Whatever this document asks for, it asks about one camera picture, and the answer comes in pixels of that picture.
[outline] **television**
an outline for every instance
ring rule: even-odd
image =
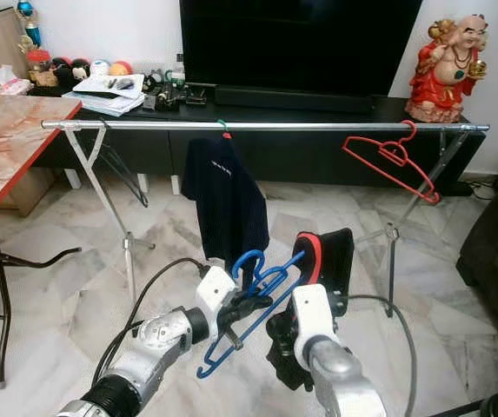
[[[422,0],[181,0],[187,83],[387,95]]]

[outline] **orange ball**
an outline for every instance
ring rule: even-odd
[[[110,66],[111,76],[128,76],[133,73],[133,69],[125,61],[117,61]]]

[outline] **white wall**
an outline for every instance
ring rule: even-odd
[[[32,0],[40,16],[44,46],[52,56],[124,59],[170,66],[182,47],[179,0]],[[0,0],[0,6],[17,0]],[[467,171],[498,173],[498,0],[423,0],[415,27],[390,90],[408,97],[416,54],[429,42],[428,26],[444,17],[482,13],[490,38],[482,59],[488,75],[465,97],[464,114],[492,129]]]
[[[488,46],[481,54],[488,74],[476,84],[471,97],[464,97],[463,113],[471,122],[490,123],[492,129],[467,171],[494,174],[498,173],[498,0],[423,0],[389,94],[409,97],[408,82],[415,72],[416,54],[430,41],[427,29],[434,20],[459,19],[473,13],[483,14],[488,22]]]
[[[179,0],[30,0],[52,56],[130,63],[176,61],[183,51]],[[16,6],[17,0],[0,0]]]

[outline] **navy blue shirt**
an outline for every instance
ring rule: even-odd
[[[228,273],[245,252],[268,247],[266,201],[230,140],[190,141],[181,191],[196,201],[206,258],[223,259]],[[244,288],[248,279],[243,277]]]

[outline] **stack of papers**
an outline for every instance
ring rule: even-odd
[[[117,83],[123,78],[132,80],[133,87],[130,89],[117,89]],[[132,76],[90,76],[75,86],[73,91],[64,94],[63,97],[78,98],[83,102],[85,109],[119,117],[144,102],[143,79],[142,74]],[[108,88],[113,80],[116,80],[116,82],[113,83],[112,88]]]

